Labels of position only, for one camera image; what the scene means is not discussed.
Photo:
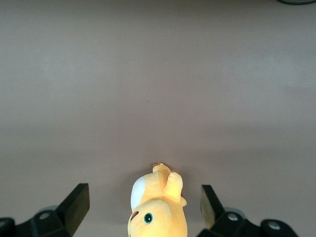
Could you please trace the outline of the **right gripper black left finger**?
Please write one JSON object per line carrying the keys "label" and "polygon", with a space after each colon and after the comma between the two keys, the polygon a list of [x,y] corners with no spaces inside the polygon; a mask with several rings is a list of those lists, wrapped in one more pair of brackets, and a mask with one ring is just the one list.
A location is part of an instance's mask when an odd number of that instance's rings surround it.
{"label": "right gripper black left finger", "polygon": [[90,208],[89,185],[78,184],[58,205],[46,207],[24,223],[0,219],[2,237],[72,237]]}

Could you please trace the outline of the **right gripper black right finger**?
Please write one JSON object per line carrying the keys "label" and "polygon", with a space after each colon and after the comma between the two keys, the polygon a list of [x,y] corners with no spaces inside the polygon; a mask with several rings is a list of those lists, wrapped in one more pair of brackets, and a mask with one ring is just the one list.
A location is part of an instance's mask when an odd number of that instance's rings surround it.
{"label": "right gripper black right finger", "polygon": [[211,185],[201,186],[200,210],[206,228],[199,237],[295,237],[297,234],[285,222],[262,220],[257,226],[237,209],[226,210]]}

